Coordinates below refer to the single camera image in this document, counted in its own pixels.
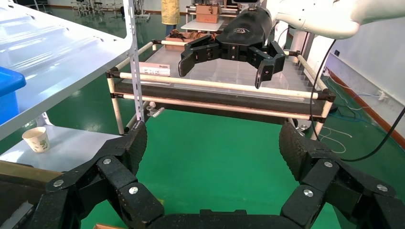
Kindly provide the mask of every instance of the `label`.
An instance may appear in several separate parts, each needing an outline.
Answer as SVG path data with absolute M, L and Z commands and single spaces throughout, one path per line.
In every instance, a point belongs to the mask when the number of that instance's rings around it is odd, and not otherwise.
M 170 77 L 169 64 L 140 62 L 139 69 L 141 74 Z

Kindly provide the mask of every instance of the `white wall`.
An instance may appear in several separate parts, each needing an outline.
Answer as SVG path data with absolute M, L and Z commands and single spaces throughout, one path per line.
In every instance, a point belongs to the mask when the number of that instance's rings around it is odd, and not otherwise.
M 114 0 L 97 0 L 103 4 L 113 3 Z M 75 0 L 48 0 L 49 5 L 53 6 L 72 6 L 71 2 Z M 115 0 L 115 3 L 122 3 L 122 0 Z M 186 6 L 191 5 L 191 0 L 180 0 L 180 12 L 186 12 Z M 144 0 L 143 3 L 144 10 L 161 11 L 161 0 Z
M 180 0 L 180 12 L 186 12 L 186 6 L 191 5 L 191 0 Z M 145 10 L 161 11 L 161 0 L 145 0 Z
M 352 38 L 336 41 L 339 59 L 405 104 L 405 18 L 360 27 Z
M 336 41 L 326 66 L 349 87 L 360 92 L 377 94 L 385 91 L 389 98 L 362 96 L 390 125 L 405 104 L 405 18 L 380 21 L 360 27 L 352 38 Z M 405 137 L 405 119 L 396 130 Z
M 110 4 L 110 3 L 114 3 L 114 0 L 96 0 L 99 2 L 103 3 L 103 8 L 112 8 L 112 6 L 106 6 L 105 4 Z M 48 0 L 49 5 L 52 6 L 76 6 L 75 3 L 71 3 L 71 2 L 76 2 L 76 0 Z M 122 0 L 115 0 L 115 3 L 121 3 L 122 4 Z

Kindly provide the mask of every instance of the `person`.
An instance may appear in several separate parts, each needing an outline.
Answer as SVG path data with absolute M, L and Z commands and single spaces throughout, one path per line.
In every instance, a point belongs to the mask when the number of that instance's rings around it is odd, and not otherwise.
M 166 25 L 166 36 L 180 23 L 180 0 L 162 0 L 162 23 Z

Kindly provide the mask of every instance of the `black cable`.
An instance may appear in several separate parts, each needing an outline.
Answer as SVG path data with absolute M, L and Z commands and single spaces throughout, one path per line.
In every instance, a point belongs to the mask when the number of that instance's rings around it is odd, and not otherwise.
M 313 98 L 313 96 L 314 96 L 316 82 L 318 81 L 318 76 L 319 76 L 319 74 L 320 74 L 320 71 L 322 70 L 323 63 L 325 63 L 326 58 L 328 57 L 328 54 L 329 54 L 330 50 L 332 49 L 332 46 L 335 44 L 335 42 L 336 42 L 336 40 L 333 40 L 332 44 L 330 45 L 328 51 L 327 51 L 326 54 L 325 54 L 325 57 L 324 57 L 323 60 L 322 60 L 322 63 L 320 64 L 318 73 L 317 73 L 317 75 L 316 75 L 316 77 L 315 77 L 314 84 L 313 84 L 313 86 L 312 86 L 311 98 L 310 98 L 310 100 L 309 100 L 309 114 L 311 115 L 311 116 L 310 116 L 310 117 L 311 117 L 311 126 L 312 126 L 312 129 L 314 130 L 314 134 L 315 134 L 315 136 L 316 136 L 316 138 L 317 138 L 318 141 L 320 141 L 320 140 L 319 140 L 318 134 L 317 134 L 316 131 L 315 131 L 314 116 L 312 115 L 312 98 Z
M 392 132 L 394 131 L 396 125 L 398 125 L 399 121 L 401 120 L 402 116 L 404 116 L 405 114 L 405 107 L 402 109 L 401 113 L 399 114 L 399 116 L 396 118 L 394 124 L 392 125 L 390 131 L 388 131 L 387 135 L 384 137 L 384 139 L 381 141 L 381 143 L 377 146 L 377 148 L 375 150 L 373 150 L 371 153 L 367 154 L 366 156 L 360 157 L 358 159 L 352 159 L 352 160 L 347 160 L 347 159 L 341 159 L 342 161 L 347 161 L 347 162 L 356 162 L 356 161 L 362 161 L 364 159 L 367 159 L 371 156 L 373 156 L 375 153 L 378 152 L 378 150 L 381 149 L 381 147 L 383 147 L 383 145 L 385 144 L 385 142 L 389 139 L 389 137 L 391 136 Z
M 307 32 L 307 34 L 305 35 L 305 40 L 304 40 L 304 43 L 302 44 L 302 49 L 301 49 L 301 53 L 304 53 L 304 48 L 305 48 L 305 44 L 307 43 L 307 38 L 308 38 L 308 32 Z
M 288 30 L 288 27 L 287 27 L 284 31 L 281 32 L 280 36 L 278 37 L 277 44 L 278 44 L 278 42 L 280 41 L 281 35 L 283 35 L 283 33 L 284 33 L 285 31 L 287 31 L 287 30 Z
M 320 74 L 320 71 L 321 71 L 321 69 L 322 69 L 322 66 L 323 66 L 323 64 L 325 63 L 326 58 L 328 57 L 328 54 L 329 54 L 330 50 L 332 49 L 332 46 L 335 44 L 335 42 L 336 42 L 336 40 L 334 40 L 334 41 L 332 42 L 332 44 L 330 45 L 328 51 L 327 51 L 326 54 L 325 54 L 325 57 L 324 57 L 323 60 L 322 60 L 322 63 L 320 64 L 320 68 L 319 68 L 319 70 L 318 70 L 318 73 L 317 73 L 317 75 L 316 75 L 316 77 L 315 77 L 314 84 L 313 84 L 313 86 L 312 86 L 311 98 L 310 98 L 310 100 L 309 100 L 309 112 L 310 112 L 310 117 L 311 117 L 311 126 L 312 126 L 312 129 L 313 129 L 314 134 L 315 134 L 315 136 L 316 136 L 316 139 L 317 139 L 318 141 L 320 141 L 320 140 L 319 140 L 318 134 L 317 134 L 316 131 L 315 131 L 314 118 L 313 118 L 313 115 L 312 115 L 312 98 L 313 98 L 313 95 L 314 95 L 314 92 L 315 92 L 316 82 L 317 82 L 317 80 L 318 80 L 318 76 L 319 76 L 319 74 Z M 385 135 L 384 139 L 383 139 L 383 140 L 381 141 L 381 143 L 377 146 L 377 148 L 375 148 L 375 150 L 373 150 L 371 153 L 369 153 L 369 154 L 367 154 L 367 155 L 365 155 L 365 156 L 363 156 L 363 157 L 360 157 L 360 158 L 358 158 L 358 159 L 348 160 L 348 159 L 342 159 L 342 158 L 341 158 L 341 160 L 342 160 L 342 161 L 346 161 L 346 162 L 357 162 L 357 161 L 362 161 L 362 160 L 364 160 L 364 159 L 367 159 L 367 158 L 373 156 L 374 154 L 376 154 L 376 153 L 381 149 L 381 147 L 383 147 L 383 145 L 386 143 L 386 141 L 389 139 L 389 137 L 391 136 L 392 132 L 395 130 L 396 126 L 398 125 L 399 121 L 402 119 L 402 116 L 404 116 L 404 114 L 405 114 L 405 107 L 403 108 L 403 110 L 401 111 L 401 113 L 399 114 L 399 116 L 396 118 L 394 124 L 392 125 L 392 127 L 391 127 L 391 129 L 388 131 L 388 133 Z

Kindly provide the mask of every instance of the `pvc pipe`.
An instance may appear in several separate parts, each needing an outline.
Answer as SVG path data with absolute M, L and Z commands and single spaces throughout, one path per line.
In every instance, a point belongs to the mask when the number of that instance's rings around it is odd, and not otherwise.
M 326 101 L 325 105 L 323 105 L 323 111 L 322 111 L 322 118 L 328 117 L 329 111 L 332 108 L 333 103 Z
M 153 42 L 149 42 L 149 43 L 145 44 L 145 46 L 143 46 L 142 48 L 140 48 L 138 50 L 138 55 L 141 55 L 144 51 L 146 51 L 148 48 L 152 47 L 153 45 L 155 45 L 155 44 L 153 44 Z M 129 64 L 129 57 L 127 57 L 123 62 L 117 64 L 116 68 L 118 68 L 118 70 L 121 70 L 127 64 Z
M 316 72 L 308 65 L 307 61 L 304 59 L 304 57 L 302 57 L 301 55 L 297 56 L 298 60 L 301 61 L 302 66 L 304 66 L 304 68 L 309 72 L 309 74 L 311 75 L 311 77 L 315 80 L 316 78 Z M 324 89 L 327 89 L 328 87 L 325 85 L 325 83 L 319 79 L 317 80 L 317 85 L 318 87 L 321 89 L 321 91 L 323 91 Z
M 124 134 L 124 126 L 122 125 L 122 118 L 121 118 L 121 112 L 120 112 L 119 106 L 118 106 L 118 99 L 117 98 L 112 98 L 111 100 L 113 102 L 115 119 L 117 120 L 118 132 L 119 132 L 120 135 L 123 135 Z
M 289 123 L 291 123 L 295 127 L 294 120 L 292 120 L 292 118 L 287 118 L 287 120 Z
M 316 122 L 315 132 L 317 133 L 318 136 L 319 136 L 319 133 L 320 133 L 320 130 L 322 129 L 322 127 L 323 127 L 323 123 Z M 312 133 L 311 140 L 317 140 L 316 136 L 315 136 L 315 133 Z
M 108 83 L 108 89 L 110 90 L 110 93 L 114 93 L 115 92 L 114 79 L 107 78 L 107 83 Z M 115 119 L 117 121 L 118 132 L 120 135 L 123 135 L 124 126 L 122 124 L 122 117 L 121 117 L 121 112 L 120 112 L 119 106 L 118 106 L 118 100 L 116 98 L 111 98 L 111 101 L 113 103 L 113 109 L 114 109 Z
M 145 44 L 142 48 L 138 50 L 138 55 L 141 55 L 144 51 L 146 51 L 148 48 L 153 46 L 153 42 L 149 42 Z
M 220 14 L 220 17 L 236 18 L 237 15 Z
M 189 6 L 190 9 L 195 9 L 195 6 Z M 238 8 L 221 8 L 221 10 L 238 11 Z
M 126 58 L 123 62 L 117 64 L 115 67 L 118 68 L 118 70 L 121 70 L 123 67 L 125 67 L 127 64 L 129 64 L 129 57 Z
M 172 41 L 162 41 L 162 44 L 184 46 L 187 42 L 172 42 Z
M 124 99 L 135 99 L 135 96 L 132 94 L 122 94 L 122 95 L 123 95 Z M 296 118 L 296 119 L 306 119 L 306 120 L 309 119 L 309 115 L 305 115 L 305 114 L 289 114 L 289 113 L 283 113 L 283 112 L 253 109 L 253 108 L 240 107 L 240 106 L 210 104 L 210 103 L 192 102 L 192 101 L 185 101 L 185 100 L 178 100 L 178 99 L 165 99 L 165 98 L 150 97 L 150 96 L 143 96 L 142 98 L 146 101 L 163 103 L 163 104 L 193 106 L 193 107 L 201 107 L 201 108 L 208 108 L 208 109 L 215 109 L 215 110 L 233 111 L 233 112 L 249 113 L 249 114 L 256 114 L 256 115 L 268 115 L 268 116 L 284 117 L 284 118 Z
M 329 101 L 326 101 L 326 102 L 325 102 L 325 105 L 323 106 L 323 111 L 322 111 L 322 118 L 328 117 L 328 114 L 329 114 L 330 108 L 332 107 L 332 104 L 333 104 L 333 103 L 332 103 L 332 102 L 329 102 Z M 321 131 L 322 127 L 323 127 L 323 123 L 320 123 L 320 122 L 317 122 L 317 123 L 316 123 L 316 125 L 315 125 L 315 131 L 316 131 L 317 135 L 320 134 L 320 131 Z M 317 140 L 314 133 L 312 133 L 311 139 L 312 139 L 312 140 Z
M 148 106 L 148 104 L 149 104 L 149 102 L 148 101 L 145 101 L 144 100 L 144 102 L 143 102 L 143 109 L 145 109 L 147 106 Z M 137 121 L 137 115 L 135 114 L 132 118 L 131 118 L 131 120 L 128 122 L 128 124 L 126 125 L 126 127 L 128 127 L 128 128 L 132 128 L 134 125 L 135 125 L 135 122 Z
M 130 73 L 120 73 L 119 77 L 122 79 L 132 79 L 132 75 Z M 259 89 L 256 89 L 254 86 L 231 84 L 231 83 L 218 83 L 218 82 L 210 82 L 210 81 L 202 81 L 202 80 L 190 80 L 190 79 L 155 76 L 155 75 L 144 75 L 144 74 L 140 75 L 140 79 L 143 81 L 152 81 L 152 82 L 159 82 L 159 83 L 179 83 L 179 84 L 202 86 L 202 87 L 213 87 L 213 88 L 239 90 L 239 91 L 247 91 L 247 92 L 259 92 L 259 93 L 265 93 L 265 94 L 295 96 L 295 97 L 301 97 L 301 98 L 310 98 L 311 97 L 311 92 L 300 92 L 300 91 L 267 88 L 267 87 L 261 87 Z M 314 93 L 313 99 L 317 99 L 317 98 L 318 98 L 318 93 Z

